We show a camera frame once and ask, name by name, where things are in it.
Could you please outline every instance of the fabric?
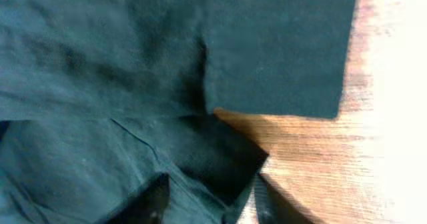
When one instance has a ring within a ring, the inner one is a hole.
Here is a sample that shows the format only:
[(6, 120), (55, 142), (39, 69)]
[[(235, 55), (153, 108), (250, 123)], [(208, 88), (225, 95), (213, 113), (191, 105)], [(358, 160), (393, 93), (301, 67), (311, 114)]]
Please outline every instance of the fabric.
[(354, 2), (0, 0), (0, 223), (105, 220), (158, 173), (163, 223), (235, 223), (268, 154), (214, 109), (335, 117)]

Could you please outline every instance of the tabletop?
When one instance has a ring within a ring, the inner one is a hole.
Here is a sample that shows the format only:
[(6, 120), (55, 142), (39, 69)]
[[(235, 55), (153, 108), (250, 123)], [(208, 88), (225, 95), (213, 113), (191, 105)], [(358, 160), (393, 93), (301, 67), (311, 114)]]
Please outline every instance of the tabletop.
[[(217, 115), (315, 223), (427, 223), (426, 29), (427, 0), (358, 0), (337, 119)], [(253, 195), (239, 223), (257, 223)]]

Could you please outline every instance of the wooden table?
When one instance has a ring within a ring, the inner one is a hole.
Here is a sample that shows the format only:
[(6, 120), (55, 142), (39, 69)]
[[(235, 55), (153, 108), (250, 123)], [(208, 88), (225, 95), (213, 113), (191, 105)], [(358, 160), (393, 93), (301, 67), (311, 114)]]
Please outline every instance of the wooden table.
[[(425, 30), (427, 0), (358, 0), (336, 120), (218, 115), (316, 223), (427, 223)], [(257, 223), (253, 196), (240, 223)]]

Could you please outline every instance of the folded fabric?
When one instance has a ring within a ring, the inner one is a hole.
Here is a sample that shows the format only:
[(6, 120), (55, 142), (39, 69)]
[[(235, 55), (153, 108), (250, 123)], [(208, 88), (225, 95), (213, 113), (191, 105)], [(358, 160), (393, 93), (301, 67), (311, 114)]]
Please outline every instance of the folded fabric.
[(214, 109), (335, 117), (354, 3), (0, 0), (0, 223), (113, 218), (158, 173), (163, 223), (235, 223), (268, 154)]

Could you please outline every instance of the wooden surface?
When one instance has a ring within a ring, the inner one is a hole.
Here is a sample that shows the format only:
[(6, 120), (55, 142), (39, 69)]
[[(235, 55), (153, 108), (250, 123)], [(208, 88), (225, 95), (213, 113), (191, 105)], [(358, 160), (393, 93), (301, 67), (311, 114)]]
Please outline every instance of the wooden surface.
[[(316, 223), (427, 223), (427, 0), (358, 0), (340, 116), (218, 115)], [(240, 223), (257, 223), (253, 196)]]

